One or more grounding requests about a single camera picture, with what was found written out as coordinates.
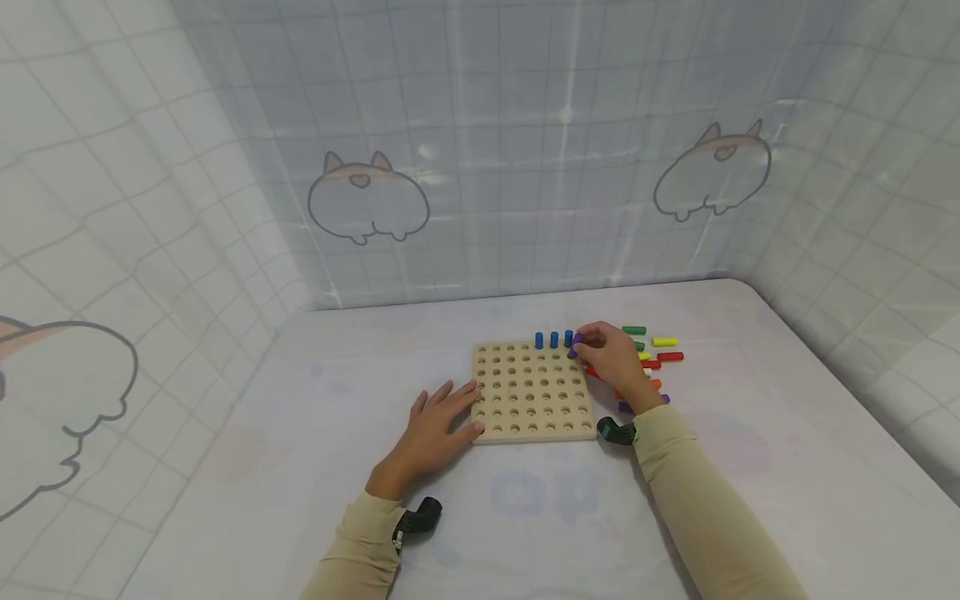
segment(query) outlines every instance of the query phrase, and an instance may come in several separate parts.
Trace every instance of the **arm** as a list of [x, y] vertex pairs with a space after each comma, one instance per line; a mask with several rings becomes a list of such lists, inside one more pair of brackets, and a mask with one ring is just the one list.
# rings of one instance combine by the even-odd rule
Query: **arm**
[[450, 424], [480, 399], [476, 381], [451, 394], [447, 381], [434, 395], [420, 392], [407, 430], [370, 475], [366, 489], [347, 507], [337, 535], [300, 600], [384, 600], [394, 582], [400, 555], [393, 545], [403, 516], [400, 498], [420, 475], [437, 470], [483, 433], [470, 424], [450, 433]]
[[657, 509], [705, 600], [801, 600], [800, 582], [754, 513], [643, 374], [633, 340], [599, 322], [577, 353], [634, 410], [634, 450]]

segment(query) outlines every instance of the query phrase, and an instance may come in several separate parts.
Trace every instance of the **red peg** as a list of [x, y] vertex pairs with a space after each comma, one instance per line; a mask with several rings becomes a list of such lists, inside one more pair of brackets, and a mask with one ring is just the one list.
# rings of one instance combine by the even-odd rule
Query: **red peg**
[[684, 360], [684, 354], [682, 352], [658, 352], [657, 360], [662, 363], [673, 363]]

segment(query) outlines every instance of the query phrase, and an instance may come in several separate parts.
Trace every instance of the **left hand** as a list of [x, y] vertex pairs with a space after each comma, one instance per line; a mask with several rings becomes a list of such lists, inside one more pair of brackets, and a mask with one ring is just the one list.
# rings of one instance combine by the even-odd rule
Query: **left hand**
[[454, 392], [447, 381], [432, 396], [420, 392], [410, 408], [410, 420], [394, 449], [373, 469], [367, 493], [387, 500], [399, 500], [417, 477], [443, 468], [483, 433], [483, 423], [469, 423], [450, 432], [450, 424], [480, 399], [475, 379]]

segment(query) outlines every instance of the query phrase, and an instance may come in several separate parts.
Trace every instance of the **beige sleeve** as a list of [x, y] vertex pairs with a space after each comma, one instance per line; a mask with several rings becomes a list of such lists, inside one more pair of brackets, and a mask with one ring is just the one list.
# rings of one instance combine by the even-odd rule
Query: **beige sleeve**
[[774, 541], [708, 460], [684, 418], [659, 406], [635, 417], [634, 425], [643, 476], [704, 600], [806, 598]]
[[393, 536], [403, 513], [399, 502], [362, 492], [347, 507], [337, 527], [337, 537], [300, 600], [386, 598], [400, 564]]

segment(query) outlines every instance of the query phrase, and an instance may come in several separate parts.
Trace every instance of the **table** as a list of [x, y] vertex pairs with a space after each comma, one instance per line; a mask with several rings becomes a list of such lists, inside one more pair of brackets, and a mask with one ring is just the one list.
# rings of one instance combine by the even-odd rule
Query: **table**
[[[466, 380], [475, 343], [598, 319], [680, 339], [663, 390], [812, 598], [956, 597], [960, 509], [731, 279], [291, 317], [123, 597], [296, 598], [421, 388]], [[697, 597], [630, 448], [477, 446], [425, 494], [443, 517], [396, 600]]]

